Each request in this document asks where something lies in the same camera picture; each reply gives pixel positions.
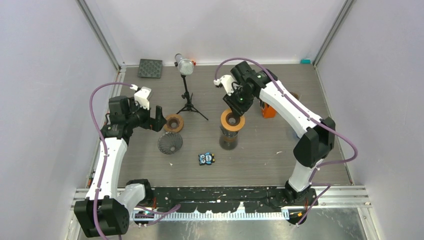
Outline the smoky glass carafe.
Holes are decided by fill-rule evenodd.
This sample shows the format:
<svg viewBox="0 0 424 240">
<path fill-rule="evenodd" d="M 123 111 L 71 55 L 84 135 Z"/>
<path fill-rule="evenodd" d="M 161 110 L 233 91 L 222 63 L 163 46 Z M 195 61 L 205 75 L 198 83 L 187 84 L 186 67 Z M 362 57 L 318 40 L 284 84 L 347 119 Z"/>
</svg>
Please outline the smoky glass carafe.
<svg viewBox="0 0 424 240">
<path fill-rule="evenodd" d="M 238 145 L 238 132 L 223 129 L 221 131 L 219 144 L 224 150 L 229 151 L 235 149 Z"/>
</svg>

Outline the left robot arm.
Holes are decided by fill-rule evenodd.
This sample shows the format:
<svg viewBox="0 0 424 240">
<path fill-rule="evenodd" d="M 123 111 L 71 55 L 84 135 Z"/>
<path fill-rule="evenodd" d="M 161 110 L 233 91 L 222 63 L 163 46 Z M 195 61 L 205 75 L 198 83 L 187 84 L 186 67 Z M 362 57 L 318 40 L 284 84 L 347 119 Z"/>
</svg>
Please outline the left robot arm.
<svg viewBox="0 0 424 240">
<path fill-rule="evenodd" d="M 124 235 L 130 215 L 139 204 L 148 207 L 153 192 L 147 179 L 130 180 L 118 193 L 118 180 L 124 155 L 134 129 L 159 132 L 166 124 L 161 106 L 155 116 L 136 97 L 116 96 L 108 101 L 108 124 L 100 129 L 100 154 L 92 184 L 84 198 L 75 202 L 74 214 L 87 238 Z"/>
</svg>

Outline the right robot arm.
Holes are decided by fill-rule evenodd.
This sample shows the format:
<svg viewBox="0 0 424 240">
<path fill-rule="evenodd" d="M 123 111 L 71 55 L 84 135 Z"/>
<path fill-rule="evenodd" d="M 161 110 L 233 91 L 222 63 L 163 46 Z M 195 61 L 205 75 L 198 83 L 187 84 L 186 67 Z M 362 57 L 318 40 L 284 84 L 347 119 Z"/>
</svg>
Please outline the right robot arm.
<svg viewBox="0 0 424 240">
<path fill-rule="evenodd" d="M 235 116 L 241 118 L 257 98 L 292 127 L 299 138 L 293 149 L 296 164 L 282 194 L 285 202 L 299 205 L 311 189 L 314 171 L 334 149 L 336 124 L 331 117 L 321 118 L 306 108 L 267 68 L 259 65 L 261 70 L 255 71 L 248 63 L 242 58 L 230 75 L 215 76 L 213 83 L 224 88 L 223 100 Z"/>
</svg>

